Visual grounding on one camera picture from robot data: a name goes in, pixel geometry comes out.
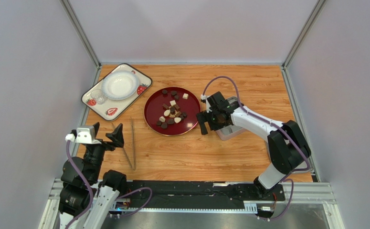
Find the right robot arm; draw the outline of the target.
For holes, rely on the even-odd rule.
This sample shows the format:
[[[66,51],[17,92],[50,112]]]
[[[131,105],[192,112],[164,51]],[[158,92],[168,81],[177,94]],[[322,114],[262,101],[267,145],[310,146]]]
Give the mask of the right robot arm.
[[[237,126],[261,137],[268,146],[270,165],[253,184],[258,198],[271,195],[274,187],[294,171],[310,169],[311,149],[297,122],[280,122],[260,115],[239,101],[229,102],[221,92],[202,95],[206,110],[196,115],[202,135]]]

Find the metal tongs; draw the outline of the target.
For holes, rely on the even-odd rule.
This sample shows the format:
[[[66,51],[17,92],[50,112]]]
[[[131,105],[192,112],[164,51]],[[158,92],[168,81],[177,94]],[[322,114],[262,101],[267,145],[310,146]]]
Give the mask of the metal tongs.
[[[131,124],[131,137],[132,137],[132,159],[130,160],[130,157],[128,156],[125,148],[122,148],[124,156],[127,160],[127,163],[131,170],[136,171],[137,168],[137,159],[136,159],[136,138],[135,138],[135,123],[133,118],[130,118],[130,124]]]

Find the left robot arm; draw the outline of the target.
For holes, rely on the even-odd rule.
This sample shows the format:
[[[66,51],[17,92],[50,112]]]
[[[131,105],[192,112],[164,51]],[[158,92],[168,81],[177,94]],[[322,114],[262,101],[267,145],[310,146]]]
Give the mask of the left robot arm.
[[[127,190],[127,177],[109,170],[99,181],[106,151],[124,147],[123,125],[97,139],[100,123],[81,126],[66,135],[59,217],[62,229],[99,229],[117,197]]]

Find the dark red round plate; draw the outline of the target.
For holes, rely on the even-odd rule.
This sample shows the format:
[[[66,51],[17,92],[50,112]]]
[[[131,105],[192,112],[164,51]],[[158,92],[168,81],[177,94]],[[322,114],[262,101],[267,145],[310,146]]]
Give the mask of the dark red round plate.
[[[167,90],[168,94],[163,95],[162,90]],[[188,99],[183,99],[183,94],[188,94]],[[170,101],[175,100],[180,108],[183,119],[180,123],[168,125],[167,129],[162,129],[162,124],[159,121],[161,116],[164,116],[166,106],[170,107]],[[189,90],[181,87],[166,87],[153,93],[147,100],[144,106],[144,119],[147,125],[156,133],[164,136],[183,135],[192,130],[197,124],[198,120],[196,114],[201,111],[201,104],[199,98],[191,93]],[[175,115],[165,117],[167,121],[175,118]]]

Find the pink square tin box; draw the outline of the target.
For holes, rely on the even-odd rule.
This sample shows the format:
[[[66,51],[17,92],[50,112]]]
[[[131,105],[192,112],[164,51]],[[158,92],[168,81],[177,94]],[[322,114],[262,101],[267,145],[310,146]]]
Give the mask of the pink square tin box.
[[[246,132],[246,129],[232,125],[230,119],[222,123],[222,128],[215,131],[222,141],[227,141]]]

